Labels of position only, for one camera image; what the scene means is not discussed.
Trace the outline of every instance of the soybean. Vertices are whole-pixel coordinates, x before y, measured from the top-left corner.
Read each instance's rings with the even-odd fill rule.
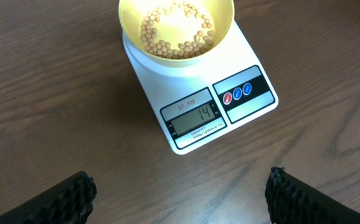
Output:
[[[198,34],[196,34],[194,35],[194,40],[195,42],[199,42],[201,40],[201,37]]]

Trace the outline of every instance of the scale buttons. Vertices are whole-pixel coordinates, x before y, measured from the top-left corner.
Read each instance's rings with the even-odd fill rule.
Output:
[[[252,91],[252,85],[250,83],[246,83],[244,87],[242,87],[242,91],[244,95],[249,95],[250,92]]]
[[[225,93],[225,95],[223,96],[223,103],[225,105],[229,105],[231,103],[231,101],[232,101],[231,93],[230,92]]]
[[[235,100],[239,100],[239,99],[241,98],[241,96],[242,96],[242,90],[241,90],[241,88],[239,88],[239,87],[236,88],[236,89],[233,91],[232,95],[233,95],[233,97],[234,97]]]

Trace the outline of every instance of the white scale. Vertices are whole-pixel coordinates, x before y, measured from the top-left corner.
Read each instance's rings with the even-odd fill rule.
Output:
[[[262,64],[235,22],[214,54],[185,68],[152,61],[124,32],[123,44],[176,154],[191,152],[278,105]]]

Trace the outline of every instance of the black textured object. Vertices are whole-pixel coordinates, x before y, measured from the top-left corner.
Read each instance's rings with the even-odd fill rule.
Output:
[[[266,184],[270,220],[276,224],[360,224],[360,213],[272,167]]]
[[[81,171],[0,216],[0,224],[84,224],[97,194],[94,181]]]

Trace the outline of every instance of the wooden table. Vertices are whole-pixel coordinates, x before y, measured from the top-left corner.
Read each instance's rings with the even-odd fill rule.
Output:
[[[79,170],[90,223],[268,223],[271,166],[360,212],[360,0],[237,0],[278,108],[186,155],[125,55],[118,1],[0,0],[0,214]]]

